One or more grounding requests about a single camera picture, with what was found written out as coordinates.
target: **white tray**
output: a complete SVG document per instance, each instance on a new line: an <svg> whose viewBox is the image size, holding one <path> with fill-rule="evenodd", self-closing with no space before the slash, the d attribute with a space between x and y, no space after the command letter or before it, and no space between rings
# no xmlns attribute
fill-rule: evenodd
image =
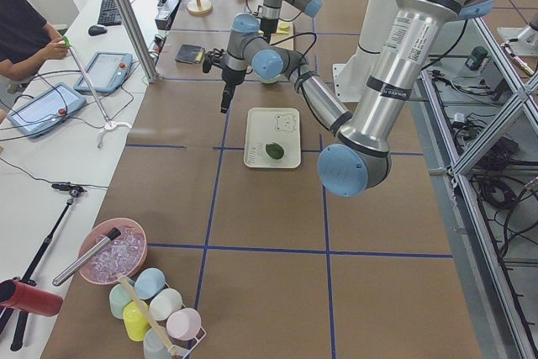
<svg viewBox="0 0 538 359"><path fill-rule="evenodd" d="M266 144L284 149L282 159L266 153ZM295 108L251 108L246 119L245 165L253 168L296 168L301 164L299 111Z"/></svg>

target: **pink bowl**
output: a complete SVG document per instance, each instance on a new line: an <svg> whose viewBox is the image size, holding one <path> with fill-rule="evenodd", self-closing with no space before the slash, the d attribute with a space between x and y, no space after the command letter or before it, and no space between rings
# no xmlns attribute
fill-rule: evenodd
<svg viewBox="0 0 538 359"><path fill-rule="evenodd" d="M121 228L125 226L132 227L134 229L134 233L136 235L142 235L144 239L143 250L142 250L142 254L140 258L133 265L133 267L130 268L127 271L127 273L125 273L127 277L131 277L135 275L137 271L139 271L139 269L142 267L142 264L144 264L145 258L148 255L148 242L147 242L147 238L145 237L145 232L144 232L144 229L142 229L142 226L140 226L138 223L136 223L132 219L127 219L127 218L109 219L95 226L92 229L92 231L86 236L86 239L84 239L84 241L82 242L81 248L78 251L78 256L79 257L82 256L84 253L86 253L86 251L88 251L90 248L96 245L97 244L96 238L99 235L106 235L113 227L116 227L121 230ZM88 282L93 283L95 285L113 285L115 283L118 283L116 279L109 282L99 282L97 279L95 279L92 275L91 261L87 262L86 265L84 265L80 269L79 272L84 279L86 279Z"/></svg>

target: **white desk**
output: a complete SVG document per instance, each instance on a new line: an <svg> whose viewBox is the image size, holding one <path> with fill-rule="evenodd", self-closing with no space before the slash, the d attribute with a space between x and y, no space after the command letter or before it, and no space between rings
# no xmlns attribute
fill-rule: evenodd
<svg viewBox="0 0 538 359"><path fill-rule="evenodd" d="M157 14L156 0L131 0L140 28L149 46L157 28L154 17ZM83 63L88 63L96 51L109 50L131 52L138 58L123 25L108 27L103 35L90 37L87 29L95 24L101 0L90 0L81 11L67 36ZM75 61L68 56L62 61L47 61L40 72L76 69ZM51 84L65 82L72 86L78 74L47 76ZM133 102L116 117L118 121L133 123L144 97L147 80L139 66L124 88L132 93ZM42 80L34 80L26 92L30 95L42 93L49 88ZM18 101L18 106L27 98ZM128 101L130 95L121 89L103 99L108 114L114 116ZM91 124L102 126L103 116L97 104L85 107L75 115ZM4 120L0 125L0 140L20 136L17 129L6 129L11 124ZM69 181L82 184L107 186L118 163L128 129L118 128L104 136L103 148L98 150L98 129L91 128L82 121L68 119L59 128L36 140L19 139L0 141L4 152L0 155L6 161L20 166L36 177L51 181ZM3 236L0 239L0 281L22 276L40 248L43 239L57 221L69 198L67 193L56 191L46 182L36 182L21 171L0 161L0 201ZM55 233L52 244L37 267L33 279L38 287L65 296L69 282L61 287L52 286L52 279L77 257L78 249L87 232L92 228L106 191L87 187L87 193L77 199L69 209ZM24 347L18 352L9 351L17 322L18 311L13 312L8 326L0 337L0 356L17 358L37 358L41 355L50 335L56 317L46 318L30 315L24 337Z"/></svg>

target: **person's hand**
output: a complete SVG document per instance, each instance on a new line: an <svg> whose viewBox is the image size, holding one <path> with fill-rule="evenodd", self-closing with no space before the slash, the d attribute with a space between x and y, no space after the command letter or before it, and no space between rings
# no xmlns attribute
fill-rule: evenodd
<svg viewBox="0 0 538 359"><path fill-rule="evenodd" d="M63 41L61 37L55 38L49 44L47 44L45 48L40 50L41 55L46 61L49 59L63 59L66 57L68 48L61 41Z"/></svg>

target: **yellow cup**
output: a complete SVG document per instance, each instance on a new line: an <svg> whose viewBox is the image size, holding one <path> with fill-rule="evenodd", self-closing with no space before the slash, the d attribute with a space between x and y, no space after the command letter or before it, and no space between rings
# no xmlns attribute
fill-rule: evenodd
<svg viewBox="0 0 538 359"><path fill-rule="evenodd" d="M145 333L151 326L140 312L135 302L131 302L125 306L123 317L129 339L137 342L143 341Z"/></svg>

